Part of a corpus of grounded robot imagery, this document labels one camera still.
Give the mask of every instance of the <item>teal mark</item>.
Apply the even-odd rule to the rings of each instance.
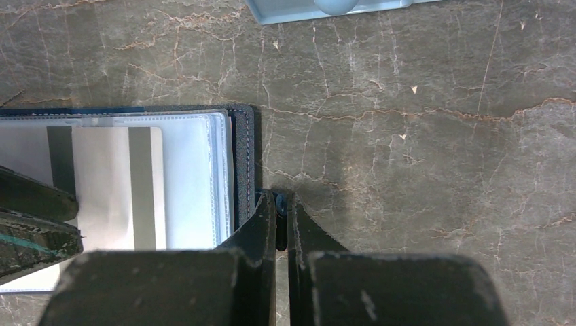
[[[38,251],[41,251],[42,253],[50,253],[52,255],[58,255],[58,251],[50,250],[46,247],[41,246],[40,244],[20,238],[14,238],[13,236],[7,236],[5,234],[0,234],[0,241],[6,241],[12,243],[13,245],[22,246],[30,249],[36,249]]]

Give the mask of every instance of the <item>stitching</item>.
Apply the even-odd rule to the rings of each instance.
[[[247,210],[248,210],[248,218],[250,218],[250,129],[249,127],[249,121],[248,121],[248,113],[246,113],[245,110],[242,109],[232,109],[234,112],[242,112],[242,114],[244,114],[244,118],[246,119],[246,169],[248,170],[247,173],[247,178],[246,178],[246,182],[248,184],[248,187],[246,188],[246,201],[248,204]]]

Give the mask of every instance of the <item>blue tray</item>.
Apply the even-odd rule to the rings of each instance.
[[[405,8],[432,1],[440,0],[246,0],[262,25]]]

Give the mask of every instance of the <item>blue round object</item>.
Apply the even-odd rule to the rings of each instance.
[[[359,0],[314,0],[316,6],[326,14],[337,16],[351,11]]]

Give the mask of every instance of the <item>gray marble tabletop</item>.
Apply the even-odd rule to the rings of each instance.
[[[241,0],[0,0],[0,103],[252,104],[259,182],[342,244],[468,255],[511,324],[574,325],[575,27],[571,0],[271,26]],[[0,296],[0,324],[45,301]]]

